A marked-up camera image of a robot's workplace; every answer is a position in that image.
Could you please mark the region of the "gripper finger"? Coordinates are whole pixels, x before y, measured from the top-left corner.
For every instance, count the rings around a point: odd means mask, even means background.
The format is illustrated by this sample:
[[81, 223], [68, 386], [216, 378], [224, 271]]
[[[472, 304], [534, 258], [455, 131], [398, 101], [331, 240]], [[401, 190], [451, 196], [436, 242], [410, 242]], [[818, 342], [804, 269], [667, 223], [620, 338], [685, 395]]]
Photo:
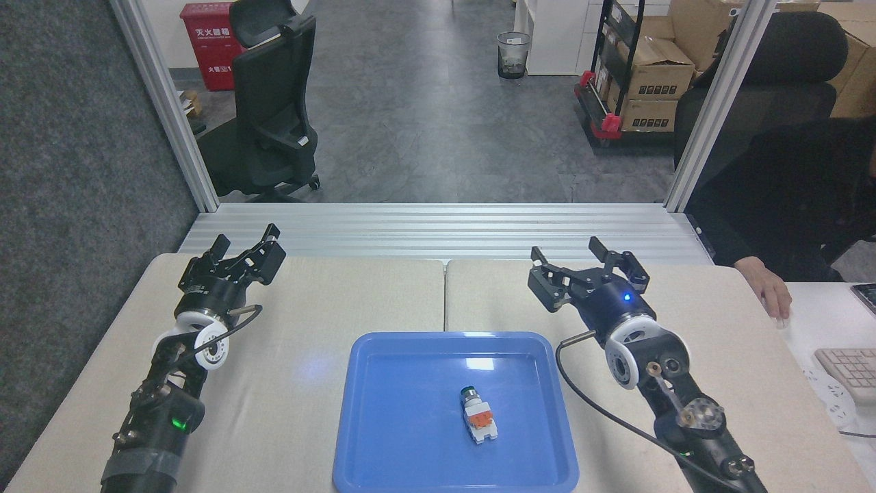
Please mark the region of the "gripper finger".
[[530, 259], [534, 266], [528, 274], [528, 287], [548, 312], [562, 305], [579, 303], [597, 287], [597, 269], [572, 270], [550, 264], [541, 250], [533, 246]]
[[602, 283], [610, 283], [614, 269], [619, 268], [626, 276], [629, 284], [632, 285], [634, 291], [645, 292], [650, 277], [632, 252], [625, 251], [623, 253], [618, 253], [609, 250], [603, 243], [601, 243], [600, 239], [595, 236], [589, 238], [589, 250], [594, 253], [595, 258], [597, 258], [599, 262], [603, 262], [603, 268], [600, 274]]
[[231, 241], [224, 234], [219, 234], [210, 249], [203, 253], [203, 271], [216, 272], [229, 246]]
[[240, 285], [254, 281], [270, 285], [287, 254], [278, 243], [281, 230], [271, 223], [267, 225], [259, 244], [230, 259], [229, 280]]

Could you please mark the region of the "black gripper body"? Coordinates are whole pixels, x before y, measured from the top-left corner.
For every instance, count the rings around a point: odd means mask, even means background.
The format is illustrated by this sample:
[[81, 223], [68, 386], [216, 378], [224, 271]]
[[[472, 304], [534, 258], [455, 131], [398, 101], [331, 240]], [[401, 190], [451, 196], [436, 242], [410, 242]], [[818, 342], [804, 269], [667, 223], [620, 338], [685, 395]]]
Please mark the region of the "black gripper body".
[[581, 300], [582, 321], [595, 332], [597, 341], [605, 341], [623, 321], [643, 315], [656, 318], [655, 311], [622, 277], [611, 278]]
[[234, 259], [217, 261], [210, 255], [194, 257], [185, 267], [178, 287], [183, 297], [176, 307], [182, 312], [210, 313], [226, 323], [235, 323], [238, 316], [229, 312], [243, 306], [243, 291], [231, 278]]

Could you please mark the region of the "person's hand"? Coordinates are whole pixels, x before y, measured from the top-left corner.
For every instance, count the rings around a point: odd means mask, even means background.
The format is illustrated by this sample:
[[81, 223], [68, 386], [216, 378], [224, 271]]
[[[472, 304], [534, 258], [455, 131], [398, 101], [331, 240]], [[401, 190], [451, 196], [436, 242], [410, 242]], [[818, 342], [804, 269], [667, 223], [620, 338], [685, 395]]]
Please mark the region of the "person's hand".
[[770, 318], [779, 320], [790, 318], [790, 306], [793, 302], [791, 293], [785, 281], [770, 271], [760, 258], [743, 257], [733, 263], [733, 268], [747, 281]]

